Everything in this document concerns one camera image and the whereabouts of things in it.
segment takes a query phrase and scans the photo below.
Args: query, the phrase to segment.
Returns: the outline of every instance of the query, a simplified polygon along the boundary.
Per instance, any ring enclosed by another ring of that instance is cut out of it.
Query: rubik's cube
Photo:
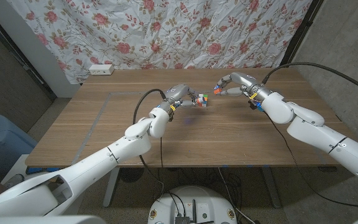
[[[208,95],[207,94],[199,94],[198,98],[196,100],[198,106],[206,107],[206,103],[208,101]]]

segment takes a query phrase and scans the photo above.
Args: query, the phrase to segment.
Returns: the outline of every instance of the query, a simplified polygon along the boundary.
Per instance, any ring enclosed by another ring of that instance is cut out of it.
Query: table leg
[[[103,199],[103,207],[105,207],[105,208],[110,206],[111,197],[112,197],[112,194],[114,193],[114,189],[116,188],[118,172],[119,172],[118,167],[116,167],[110,171],[109,182],[107,184],[106,193],[104,194],[104,199]]]
[[[262,167],[262,173],[264,174],[264,177],[265,177],[267,190],[270,194],[270,199],[272,200],[273,207],[281,208],[282,205],[280,202],[280,198],[278,197],[278,192],[277,192],[276,184],[274,182],[271,168],[270,167]]]

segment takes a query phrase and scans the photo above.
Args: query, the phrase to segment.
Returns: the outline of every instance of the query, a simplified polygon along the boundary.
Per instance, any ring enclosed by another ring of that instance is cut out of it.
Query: black cable
[[[155,91],[158,91],[160,92],[161,94],[161,97],[163,99],[165,99],[165,94],[162,90],[160,89],[152,89],[152,90],[149,90],[147,91],[143,96],[142,98],[139,100],[139,102],[137,103],[136,107],[135,107],[135,111],[134,111],[134,119],[132,120],[132,123],[133,124],[136,124],[136,114],[137,114],[137,110],[139,109],[139,106],[140,104],[143,102],[143,100],[146,98],[147,95],[149,95],[150,93],[152,92],[155,92]],[[161,152],[161,165],[162,165],[162,138],[160,138],[160,152]],[[159,179],[157,178],[156,176],[154,176],[154,174],[152,173],[152,171],[150,170],[150,168],[147,166],[147,164],[145,163],[142,155],[139,156],[140,157],[140,160],[142,161],[143,163],[143,166],[146,168],[147,172],[149,172],[149,174],[151,174],[152,177],[154,177],[154,179],[159,182],[160,184],[162,184],[162,191],[163,191],[163,188],[164,188],[164,183]]]
[[[277,71],[277,70],[279,70],[279,69],[281,69],[281,68],[289,67],[289,66],[291,66],[291,65],[309,65],[309,66],[313,66],[313,67],[322,68],[322,69],[327,70],[327,71],[329,71],[329,72],[332,72],[332,73],[334,73],[334,74],[336,74],[336,75],[339,75],[340,77],[342,77],[342,78],[344,78],[344,79],[346,79],[346,80],[350,81],[351,83],[353,83],[353,84],[355,84],[355,85],[358,86],[358,81],[354,80],[353,78],[348,77],[347,75],[345,75],[345,74],[343,74],[343,73],[341,73],[341,72],[339,72],[339,71],[337,71],[337,70],[335,70],[335,69],[333,69],[333,68],[329,68],[329,67],[324,66],[324,65],[320,65],[320,64],[317,64],[317,63],[310,63],[310,62],[292,62],[292,63],[286,63],[286,64],[284,64],[284,65],[281,65],[281,66],[277,67],[277,68],[274,68],[272,71],[270,71],[270,72],[266,75],[266,77],[265,77],[265,78],[263,79],[263,81],[262,81],[262,84],[266,84],[266,83],[267,83],[267,80],[269,79],[270,75],[271,75],[273,72],[275,72],[275,71]]]
[[[180,213],[179,213],[178,204],[177,204],[177,202],[175,201],[175,199],[173,199],[172,193],[168,191],[168,194],[171,195],[171,198],[172,198],[173,202],[175,203],[175,206],[177,207],[178,214],[180,214]]]
[[[227,190],[227,194],[229,195],[229,199],[230,199],[230,203],[231,205],[233,206],[234,210],[240,210],[236,204],[232,201],[232,197],[231,197],[231,194],[229,192],[229,188],[228,188],[228,184],[227,184],[227,181],[225,180],[225,178],[223,177],[223,173],[221,172],[220,168],[218,168],[218,171],[219,171],[219,176],[221,178],[221,180],[223,181],[223,184],[225,185],[226,187],[226,190]],[[240,216],[241,212],[238,213],[238,215],[236,215],[236,217],[238,218],[237,220],[239,221],[241,219],[241,216]],[[259,222],[259,221],[253,221],[251,220],[249,217],[245,217],[244,215],[242,215],[244,218],[246,218],[248,221],[252,222],[252,223],[255,223],[255,222]]]
[[[161,181],[161,182],[163,182],[164,183],[164,181],[165,181],[165,175],[164,175],[164,173],[162,174],[162,178],[161,178],[161,176],[160,176],[160,168],[157,168],[157,177],[158,177],[158,179]],[[160,199],[161,199],[161,196],[163,195],[163,193],[164,193],[164,188],[162,187],[162,190],[161,190],[161,192],[159,193],[159,196],[157,197],[157,199],[155,199],[155,197],[154,197],[154,195],[155,195],[155,192],[153,191],[153,202],[154,201],[160,201]]]
[[[319,196],[322,197],[323,199],[329,200],[330,202],[338,203],[338,204],[341,204],[341,205],[352,206],[352,207],[358,207],[358,205],[335,201],[335,200],[333,200],[333,199],[330,199],[330,198],[327,198],[327,197],[325,197],[325,196],[322,196],[322,195],[319,194],[317,191],[315,191],[315,189],[313,189],[313,188],[311,187],[311,185],[309,184],[309,182],[306,180],[306,178],[303,176],[301,170],[299,169],[299,166],[298,166],[298,163],[296,162],[295,156],[293,155],[292,150],[291,150],[291,148],[289,147],[289,145],[288,145],[288,143],[287,143],[287,140],[285,139],[284,135],[281,133],[280,130],[278,130],[278,128],[276,127],[276,124],[272,121],[272,119],[270,119],[270,117],[268,116],[268,114],[267,114],[266,112],[265,112],[265,114],[266,114],[267,117],[269,118],[270,122],[272,122],[274,128],[278,131],[278,133],[280,133],[281,137],[284,139],[285,145],[287,146],[288,150],[289,150],[290,153],[291,153],[291,156],[292,156],[292,159],[293,159],[293,161],[294,161],[294,163],[295,163],[295,165],[296,165],[296,168],[298,169],[298,172],[301,174],[302,179],[306,182],[306,184],[308,185],[308,187],[309,187],[316,195],[319,195]]]
[[[168,191],[168,193],[171,194],[171,196],[173,195],[173,196],[179,198],[179,200],[180,200],[180,202],[181,202],[181,205],[183,206],[183,216],[186,217],[186,209],[185,209],[185,204],[183,203],[183,201],[180,199],[179,196],[175,195],[174,193],[171,193],[171,192],[169,192],[169,191]]]
[[[201,185],[209,187],[209,188],[211,188],[211,185],[213,185],[217,182],[224,184],[217,169],[205,169],[206,173],[205,173],[205,178],[203,178],[203,179],[199,179],[197,177],[197,173],[195,172],[194,169],[191,169],[191,171],[193,173],[193,175],[191,175],[191,177],[189,177],[189,175],[182,168],[180,168],[180,171],[178,172],[178,174],[181,172],[182,173],[181,176],[184,176],[186,178],[186,180],[189,180],[190,182],[196,182],[197,184],[201,184]],[[229,173],[228,178],[225,179],[225,181],[226,181],[226,185],[230,191],[229,194],[231,195],[231,198],[232,198],[231,204],[233,205],[233,207],[237,207],[237,208],[241,209],[242,208],[242,188],[241,188],[242,180],[241,180],[241,178],[236,174]],[[236,212],[236,217],[237,217],[237,220],[241,219],[240,213]]]

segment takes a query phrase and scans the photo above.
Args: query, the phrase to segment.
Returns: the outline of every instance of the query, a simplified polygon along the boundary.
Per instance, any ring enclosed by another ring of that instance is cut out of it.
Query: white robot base
[[[148,224],[169,223],[235,224],[237,218],[233,206],[222,195],[206,187],[187,185],[163,194],[150,209]]]

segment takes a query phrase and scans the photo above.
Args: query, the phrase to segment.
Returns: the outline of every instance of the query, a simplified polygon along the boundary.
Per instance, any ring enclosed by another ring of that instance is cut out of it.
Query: wooden table
[[[164,167],[294,166],[284,140],[264,113],[251,110],[247,98],[215,96],[213,87],[223,76],[242,72],[262,80],[267,68],[194,70],[116,70],[108,76],[90,76],[52,124],[25,163],[30,167],[67,167],[111,144],[132,124],[135,106],[152,88],[167,90],[186,83],[208,94],[206,108],[179,108],[162,138]],[[271,76],[267,88],[321,114],[326,125],[355,138],[302,76],[291,68]],[[137,117],[148,116],[161,101],[158,93],[142,103]],[[300,166],[337,164],[327,154],[287,134],[277,125]],[[160,141],[152,139],[144,154],[150,167],[161,167]],[[142,167],[138,157],[121,167]]]

